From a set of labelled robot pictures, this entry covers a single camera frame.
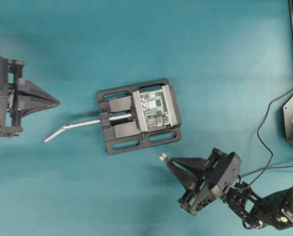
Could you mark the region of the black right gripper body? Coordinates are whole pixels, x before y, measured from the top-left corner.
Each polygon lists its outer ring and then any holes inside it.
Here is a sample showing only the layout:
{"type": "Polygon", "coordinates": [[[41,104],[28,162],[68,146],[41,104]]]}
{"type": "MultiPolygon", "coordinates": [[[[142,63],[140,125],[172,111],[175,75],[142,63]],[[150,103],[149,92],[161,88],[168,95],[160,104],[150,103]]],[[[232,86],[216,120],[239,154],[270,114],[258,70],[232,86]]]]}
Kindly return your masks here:
{"type": "Polygon", "coordinates": [[[193,216],[226,194],[240,173],[241,159],[235,152],[226,154],[214,148],[208,161],[204,170],[189,169],[197,177],[196,188],[185,190],[178,200],[180,207],[193,216]]]}

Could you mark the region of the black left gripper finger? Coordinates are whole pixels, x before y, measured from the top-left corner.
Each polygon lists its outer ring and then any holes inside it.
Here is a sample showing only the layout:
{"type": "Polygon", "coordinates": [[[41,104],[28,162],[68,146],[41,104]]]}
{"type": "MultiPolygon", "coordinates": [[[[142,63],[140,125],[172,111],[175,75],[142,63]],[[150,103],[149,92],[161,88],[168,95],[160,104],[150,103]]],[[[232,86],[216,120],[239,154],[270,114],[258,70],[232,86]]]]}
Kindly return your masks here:
{"type": "Polygon", "coordinates": [[[20,110],[26,109],[26,110],[47,110],[51,108],[55,108],[59,106],[60,102],[56,99],[54,100],[48,100],[44,98],[38,98],[38,97],[19,97],[16,106],[20,110]]]}
{"type": "Polygon", "coordinates": [[[29,80],[19,78],[16,83],[15,101],[28,99],[41,99],[44,101],[57,101],[55,97],[45,92],[29,80]]]}

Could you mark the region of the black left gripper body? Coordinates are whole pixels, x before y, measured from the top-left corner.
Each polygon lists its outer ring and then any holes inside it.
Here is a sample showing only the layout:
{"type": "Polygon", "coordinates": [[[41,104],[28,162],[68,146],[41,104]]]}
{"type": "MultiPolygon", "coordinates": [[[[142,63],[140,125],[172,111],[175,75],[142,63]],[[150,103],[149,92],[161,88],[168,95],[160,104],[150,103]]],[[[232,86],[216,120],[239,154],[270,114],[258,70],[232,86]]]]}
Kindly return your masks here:
{"type": "Polygon", "coordinates": [[[23,67],[23,61],[0,56],[0,137],[18,137],[23,131],[16,105],[23,67]]]}

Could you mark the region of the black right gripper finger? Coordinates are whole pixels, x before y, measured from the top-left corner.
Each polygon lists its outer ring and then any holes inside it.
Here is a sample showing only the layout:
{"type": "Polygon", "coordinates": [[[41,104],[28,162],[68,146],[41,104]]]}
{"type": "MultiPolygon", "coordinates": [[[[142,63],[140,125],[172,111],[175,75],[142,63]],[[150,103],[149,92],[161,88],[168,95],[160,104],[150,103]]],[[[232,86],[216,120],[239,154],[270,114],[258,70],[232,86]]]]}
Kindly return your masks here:
{"type": "Polygon", "coordinates": [[[184,158],[184,157],[174,157],[171,161],[178,163],[185,168],[193,168],[196,170],[204,170],[206,168],[208,159],[203,158],[184,158]]]}
{"type": "Polygon", "coordinates": [[[186,190],[196,188],[197,177],[193,172],[172,159],[169,159],[166,165],[186,190]]]}

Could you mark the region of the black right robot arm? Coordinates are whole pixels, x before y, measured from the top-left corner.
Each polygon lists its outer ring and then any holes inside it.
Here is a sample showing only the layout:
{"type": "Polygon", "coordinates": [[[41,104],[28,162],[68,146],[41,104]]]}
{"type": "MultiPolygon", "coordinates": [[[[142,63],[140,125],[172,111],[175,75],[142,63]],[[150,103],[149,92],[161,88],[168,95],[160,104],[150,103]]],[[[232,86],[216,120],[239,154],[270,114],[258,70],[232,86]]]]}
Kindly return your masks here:
{"type": "Polygon", "coordinates": [[[185,188],[180,207],[195,216],[216,199],[221,199],[242,219],[245,229],[273,226],[283,230],[293,226],[293,187],[259,197],[240,177],[241,159],[235,153],[214,148],[208,159],[168,157],[160,160],[185,188]]]}

